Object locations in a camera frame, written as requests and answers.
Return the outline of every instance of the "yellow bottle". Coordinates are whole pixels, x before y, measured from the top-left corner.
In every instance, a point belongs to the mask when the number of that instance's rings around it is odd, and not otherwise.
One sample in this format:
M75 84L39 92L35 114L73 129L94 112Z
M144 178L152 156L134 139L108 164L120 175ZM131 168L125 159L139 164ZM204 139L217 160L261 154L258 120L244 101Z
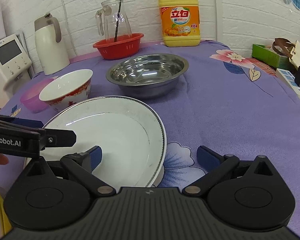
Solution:
M200 42L198 0L159 0L163 41L168 47L197 46Z

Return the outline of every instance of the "stainless steel bowl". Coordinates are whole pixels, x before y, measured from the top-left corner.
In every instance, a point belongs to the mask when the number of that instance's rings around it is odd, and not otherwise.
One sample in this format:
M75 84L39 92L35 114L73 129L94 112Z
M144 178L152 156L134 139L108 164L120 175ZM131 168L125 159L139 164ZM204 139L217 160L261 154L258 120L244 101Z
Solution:
M173 90L188 68L188 61L177 55L144 55L114 65L106 78L117 84L126 96L148 99Z

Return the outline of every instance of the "white plate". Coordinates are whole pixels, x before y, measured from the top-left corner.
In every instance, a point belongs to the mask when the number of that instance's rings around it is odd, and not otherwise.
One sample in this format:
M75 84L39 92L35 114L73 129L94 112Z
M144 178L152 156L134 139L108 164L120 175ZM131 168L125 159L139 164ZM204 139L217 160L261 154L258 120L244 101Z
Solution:
M102 161L93 175L114 187L151 187L167 148L163 123L145 103L128 97L92 98L53 117L44 128L73 130L73 147L46 148L41 155L56 161L98 145Z

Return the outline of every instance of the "plate rim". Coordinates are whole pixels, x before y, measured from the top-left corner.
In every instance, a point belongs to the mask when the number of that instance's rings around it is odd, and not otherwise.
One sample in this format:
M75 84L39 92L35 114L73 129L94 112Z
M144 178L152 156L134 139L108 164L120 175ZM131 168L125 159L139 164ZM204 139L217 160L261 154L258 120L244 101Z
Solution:
M160 161L159 161L159 164L157 166L156 172L152 176L151 180L145 186L145 187L151 187L152 184L154 183L154 181L156 180L156 178L158 177L159 172L161 170L161 167L163 166L163 162L164 162L164 159L165 159L165 156L166 156L166 151L167 151L167 134L166 134L166 130L165 130L165 127L163 125L163 122L162 122L160 116L148 104L146 104L146 103L144 103L144 102L142 102L142 101L140 101L138 99L131 98L131 97L125 97L125 96L101 96L101 97L89 98L87 100L84 100L84 101L81 101L79 103L76 103L76 104L74 104L74 105L66 108L65 110L61 111L60 113L56 114L42 128L44 129L49 123L51 123L58 116L60 116L61 114L65 113L66 111L70 110L71 108L73 108L73 107L75 107L77 105L83 104L83 103L88 102L88 101L93 101L93 100L97 100L97 99L104 99L104 98L121 98L121 99L127 99L127 100L131 100L131 101L135 101L135 102L140 103L141 105L145 106L146 108L148 108L152 112L152 114L156 117L156 119L157 119L157 121L158 121L158 123L160 125L161 132L162 132L163 146L162 146L162 152L161 152ZM30 159L30 158L25 158L23 168L26 167L26 163L27 163L28 159Z

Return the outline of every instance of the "red floral pattern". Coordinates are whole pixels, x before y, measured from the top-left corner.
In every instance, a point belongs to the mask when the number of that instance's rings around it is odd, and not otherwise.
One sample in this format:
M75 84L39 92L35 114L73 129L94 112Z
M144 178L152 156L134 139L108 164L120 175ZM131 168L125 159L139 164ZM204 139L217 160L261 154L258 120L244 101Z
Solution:
M62 97L47 101L46 103L48 103L49 105L56 105L57 103L60 103L63 99L65 99L68 96L78 95L78 94L82 93L83 91L87 90L87 88L90 84L91 84L91 79L89 79L87 82L85 82L82 86L78 87L76 90L73 90L70 93L68 93Z
M217 50L217 54L211 55L210 58L221 60L223 62L232 63L237 66L254 69L254 65L244 57L234 53L232 50Z

